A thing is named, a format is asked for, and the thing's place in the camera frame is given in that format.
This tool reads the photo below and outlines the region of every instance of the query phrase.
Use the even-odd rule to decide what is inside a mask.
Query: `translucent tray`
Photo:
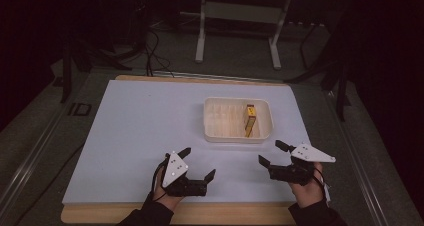
[[[247,104],[256,109],[250,137],[245,137],[243,115]],[[205,138],[219,143],[262,143],[273,130],[268,103],[260,99],[207,98],[203,111]]]

